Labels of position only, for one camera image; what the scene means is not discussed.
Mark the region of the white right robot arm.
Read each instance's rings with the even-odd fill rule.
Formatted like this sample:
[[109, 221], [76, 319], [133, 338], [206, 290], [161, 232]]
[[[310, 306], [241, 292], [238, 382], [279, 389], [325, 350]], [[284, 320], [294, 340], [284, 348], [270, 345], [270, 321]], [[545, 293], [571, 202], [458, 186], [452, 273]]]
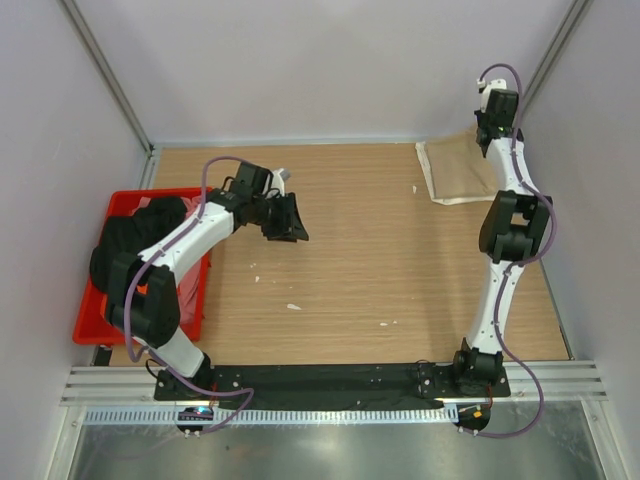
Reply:
[[550, 198], [539, 198], [526, 165], [524, 137], [516, 125], [519, 94], [502, 79], [481, 82], [479, 93], [476, 142], [496, 173], [498, 190], [478, 240], [488, 258], [483, 293], [450, 372], [452, 387], [464, 396], [484, 395], [506, 382], [508, 314], [524, 266], [539, 253], [551, 205]]

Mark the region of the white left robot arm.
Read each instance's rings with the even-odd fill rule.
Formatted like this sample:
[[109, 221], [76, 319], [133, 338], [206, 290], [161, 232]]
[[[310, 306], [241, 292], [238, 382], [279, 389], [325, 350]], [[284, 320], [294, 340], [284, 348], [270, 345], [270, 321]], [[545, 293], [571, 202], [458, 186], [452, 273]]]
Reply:
[[120, 253], [112, 264], [105, 318], [131, 348], [163, 363], [189, 399], [204, 398], [212, 387], [210, 358], [183, 331], [178, 287], [188, 271], [214, 246], [239, 228], [256, 225], [269, 241], [309, 238], [294, 193], [287, 191], [290, 173], [245, 160], [217, 188], [201, 189], [195, 210], [160, 239], [135, 253]]

